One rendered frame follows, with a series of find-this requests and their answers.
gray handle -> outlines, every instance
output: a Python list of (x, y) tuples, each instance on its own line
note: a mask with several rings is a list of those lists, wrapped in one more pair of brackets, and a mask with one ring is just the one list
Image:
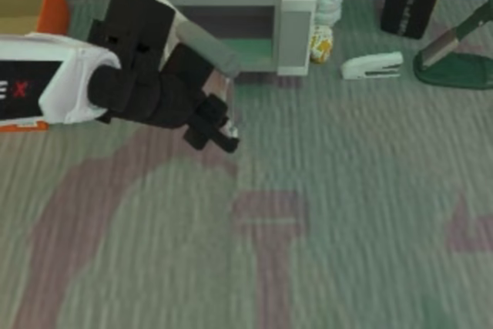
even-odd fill
[(234, 79), (240, 74), (241, 65), (237, 53), (197, 24), (191, 21), (180, 23), (176, 28), (176, 35), (183, 44), (207, 59), (226, 77)]

orange and brown box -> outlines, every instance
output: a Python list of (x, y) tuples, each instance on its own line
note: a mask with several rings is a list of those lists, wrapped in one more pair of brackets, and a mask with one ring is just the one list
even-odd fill
[[(0, 33), (25, 35), (47, 32), (65, 35), (70, 13), (67, 0), (0, 0)], [(22, 126), (2, 126), (1, 132), (47, 130), (48, 124), (33, 122)]]

red letter x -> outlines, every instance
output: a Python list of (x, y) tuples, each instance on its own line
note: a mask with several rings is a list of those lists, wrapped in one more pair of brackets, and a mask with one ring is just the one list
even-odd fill
[(16, 81), (15, 82), (15, 90), (14, 90), (14, 98), (24, 98), (25, 97), (25, 89), (28, 87), (27, 81)]

green stand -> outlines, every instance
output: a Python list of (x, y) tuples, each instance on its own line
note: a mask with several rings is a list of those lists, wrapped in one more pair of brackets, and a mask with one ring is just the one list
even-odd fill
[(425, 84), (461, 89), (493, 89), (493, 59), (453, 51), (461, 41), (493, 20), (488, 0), (458, 27), (449, 30), (414, 58), (414, 74)]

orange box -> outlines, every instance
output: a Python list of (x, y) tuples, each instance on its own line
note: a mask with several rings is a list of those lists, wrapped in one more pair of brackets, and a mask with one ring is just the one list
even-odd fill
[[(70, 12), (67, 0), (0, 0), (0, 33), (25, 35), (47, 32), (66, 35)], [(44, 122), (1, 126), (1, 132), (47, 130)]]

